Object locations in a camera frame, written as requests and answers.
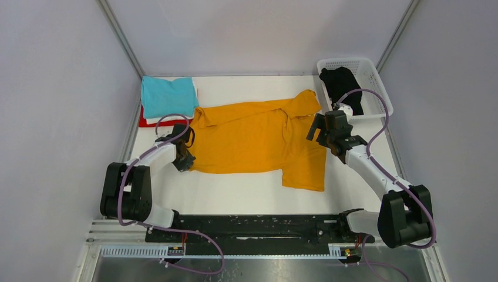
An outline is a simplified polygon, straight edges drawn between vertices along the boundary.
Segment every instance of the plastic basket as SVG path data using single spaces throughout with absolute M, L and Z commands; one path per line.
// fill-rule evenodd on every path
M 387 105 L 387 111 L 389 116 L 392 115 L 393 108 L 391 100 L 386 93 L 384 84 L 382 84 L 381 77 L 375 69 L 374 63 L 367 58 L 334 58 L 334 59 L 323 59 L 318 61 L 318 73 L 322 72 L 322 69 L 336 69 L 338 67 L 345 67 L 351 70 L 355 75 L 356 81 L 361 88 L 370 89 L 379 93 Z M 320 105 L 322 106 L 322 111 L 325 113 L 332 110 L 332 104 L 330 98 L 327 94 L 327 89 L 323 81 L 322 88 L 324 90 L 323 94 L 325 99 L 319 99 Z M 353 116 L 351 120 L 362 120 L 362 119 L 378 119 L 384 117 L 385 109 L 383 108 L 381 101 L 377 99 L 374 95 L 368 92 L 364 92 L 361 99 L 361 106 L 363 107 L 364 115 Z

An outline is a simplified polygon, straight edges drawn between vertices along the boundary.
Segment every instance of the cable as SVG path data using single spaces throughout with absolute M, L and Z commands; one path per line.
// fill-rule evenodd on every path
M 183 119 L 186 121 L 186 123 L 187 123 L 186 128 L 189 128 L 190 120 L 189 120 L 186 116 L 181 115 L 181 114 L 179 114 L 179 113 L 170 113 L 170 114 L 168 114 L 168 115 L 166 115 L 166 116 L 161 117 L 161 118 L 159 119 L 159 121 L 156 123 L 156 127 L 155 127 L 155 129 L 154 129 L 154 131 L 156 132 L 156 136 L 159 136 L 159 135 L 157 134 L 157 128 L 159 127 L 159 123 L 161 123 L 161 121 L 162 121 L 163 119 L 165 119 L 165 118 L 169 118 L 169 117 L 171 117 L 171 116 L 180 116 L 181 118 L 183 118 Z
M 380 280 L 382 280 L 384 282 L 389 282 L 389 281 L 386 280 L 384 277 L 382 277 L 380 274 L 378 274 L 377 271 L 375 271 L 372 266 L 377 265 L 377 266 L 385 266 L 385 267 L 392 268 L 392 269 L 396 270 L 397 272 L 401 273 L 401 275 L 405 276 L 406 281 L 410 282 L 410 277 L 408 277 L 408 274 L 406 274 L 400 268 L 397 268 L 397 267 L 390 265 L 390 264 L 387 264 L 387 263 L 374 263 L 374 262 L 368 261 L 368 258 L 366 257 L 366 254 L 365 254 L 365 243 L 366 243 L 366 240 L 368 239 L 368 237 L 370 237 L 370 236 L 371 235 L 365 236 L 365 238 L 363 239 L 363 243 L 361 243 L 361 256 L 365 259 L 365 264 L 368 266 L 368 268 L 370 268 L 370 270 L 372 270 L 372 272 L 375 274 L 375 276 L 377 276 L 377 278 L 379 278 Z
M 384 99 L 382 98 L 382 96 L 375 92 L 375 91 L 372 91 L 370 89 L 364 89 L 364 88 L 360 88 L 360 89 L 354 89 L 354 90 L 351 90 L 349 91 L 348 93 L 344 94 L 338 101 L 336 104 L 339 104 L 341 103 L 344 99 L 346 99 L 347 96 L 355 93 L 355 92 L 359 92 L 359 91 L 366 91 L 366 92 L 369 92 L 371 94 L 374 94 L 377 98 L 379 98 L 379 100 L 381 101 L 382 103 L 382 106 L 384 107 L 384 112 L 386 113 L 386 122 L 384 123 L 384 126 L 382 127 L 382 129 L 377 132 L 377 134 L 375 134 L 372 139 L 370 139 L 370 141 L 368 142 L 368 144 L 366 145 L 366 155 L 369 157 L 369 159 L 372 161 L 372 163 L 380 170 L 382 171 L 383 174 L 385 174 L 391 181 L 395 182 L 396 181 L 396 178 L 391 175 L 386 169 L 384 169 L 384 167 L 382 167 L 382 165 L 377 162 L 377 160 L 371 156 L 371 152 L 370 152 L 370 147 L 372 146 L 372 143 L 374 142 L 374 140 L 379 137 L 379 135 L 388 127 L 388 123 L 389 123 L 389 113 L 387 111 L 387 105 L 386 105 L 386 102 L 384 101 Z M 425 214 L 425 216 L 428 218 L 429 220 L 429 225 L 430 225 L 430 232 L 431 232 L 431 235 L 430 235 L 430 241 L 425 244 L 425 245 L 414 245 L 414 244 L 408 244 L 410 247 L 413 247 L 413 248 L 416 248 L 416 249 L 426 249 L 430 246 L 432 246 L 435 242 L 436 242 L 436 224 L 434 223 L 434 219 L 432 218 L 432 216 L 430 215 L 429 211 L 427 210 L 427 208 L 422 204 L 422 202 L 408 189 L 408 187 L 406 187 L 404 184 L 402 184 L 401 182 L 397 181 L 396 184 L 401 188 L 403 189 L 403 191 L 405 191 L 408 195 L 410 195 L 410 197 L 415 201 L 415 203 L 417 203 L 420 207 L 420 209 L 423 211 L 423 213 Z
M 163 147 L 165 145 L 168 145 L 172 141 L 175 141 L 176 139 L 180 138 L 189 129 L 189 126 L 190 126 L 189 119 L 186 116 L 180 115 L 180 114 L 170 114 L 170 115 L 163 116 L 163 117 L 161 117 L 161 119 L 159 120 L 159 122 L 161 120 L 163 120 L 164 118 L 167 118 L 169 116 L 180 116 L 180 117 L 182 117 L 186 121 L 186 125 L 187 126 L 177 136 L 169 139 L 168 141 L 162 142 L 157 147 L 153 146 L 153 147 L 149 148 L 148 150 L 146 150 L 145 152 L 143 152 L 137 159 L 134 159 L 131 162 L 131 164 L 128 165 L 128 167 L 124 171 L 123 178 L 121 180 L 121 185 L 119 186 L 119 194 L 117 196 L 117 220 L 118 220 L 119 224 L 121 224 L 122 226 L 128 226 L 130 224 L 138 224 L 138 225 L 141 225 L 141 226 L 144 226 L 144 227 L 147 227 L 147 228 L 154 228 L 154 229 L 158 229 L 158 230 L 162 230 L 162 231 L 166 231 L 166 232 L 190 233 L 190 234 L 195 234 L 195 235 L 199 235 L 201 237 L 206 238 L 208 240 L 208 242 L 210 242 L 211 244 L 213 244 L 214 247 L 220 253 L 220 256 L 221 256 L 221 267 L 220 267 L 219 270 L 217 270 L 217 271 L 199 271 L 199 270 L 195 270 L 195 269 L 192 269 L 192 268 L 183 267 L 183 266 L 177 266 L 175 264 L 169 264 L 169 263 L 166 263 L 166 267 L 167 266 L 172 266 L 174 268 L 178 268 L 178 269 L 181 269 L 181 270 L 186 270 L 186 271 L 194 272 L 194 273 L 197 273 L 197 274 L 205 274 L 205 275 L 218 274 L 218 273 L 221 273 L 225 269 L 225 255 L 221 251 L 220 246 L 211 237 L 209 237 L 208 235 L 206 235 L 204 233 L 201 233 L 199 231 L 193 231 L 193 230 L 172 229 L 172 228 L 164 228 L 164 227 L 160 227 L 160 226 L 152 226 L 150 224 L 139 222 L 139 221 L 135 221 L 135 220 L 128 221 L 128 222 L 124 222 L 123 221 L 123 215 L 122 215 L 123 193 L 125 191 L 126 179 L 128 178 L 128 174 L 130 173 L 132 167 L 134 165 L 136 165 L 141 159 L 143 159 L 146 156 L 148 156 L 149 154 L 151 154 L 153 151 L 155 151 L 155 150 L 157 150 L 157 149 L 159 149 L 159 148 L 161 148 L 161 147 Z M 156 124 L 156 135 L 157 135 L 157 127 L 158 127 L 159 122 Z

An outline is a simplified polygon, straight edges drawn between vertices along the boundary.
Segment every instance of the red wire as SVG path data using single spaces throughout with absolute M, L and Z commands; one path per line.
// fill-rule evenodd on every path
M 361 234 L 358 234 L 358 237 L 356 238 L 355 249 L 359 247 L 360 243 L 361 243 Z

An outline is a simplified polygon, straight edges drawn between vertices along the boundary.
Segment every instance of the folded blue cloth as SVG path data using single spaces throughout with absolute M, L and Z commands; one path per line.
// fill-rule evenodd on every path
M 142 79 L 143 117 L 160 118 L 170 113 L 193 116 L 199 106 L 192 78 L 173 81 L 144 76 Z

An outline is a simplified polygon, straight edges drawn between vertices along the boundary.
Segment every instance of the orange polo shirt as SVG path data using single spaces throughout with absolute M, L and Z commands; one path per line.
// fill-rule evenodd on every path
M 190 124 L 196 134 L 189 148 L 196 157 L 191 170 L 242 173 L 281 169 L 283 186 L 324 191 L 326 148 L 306 140 L 319 110 L 311 90 L 293 99 L 197 108 Z

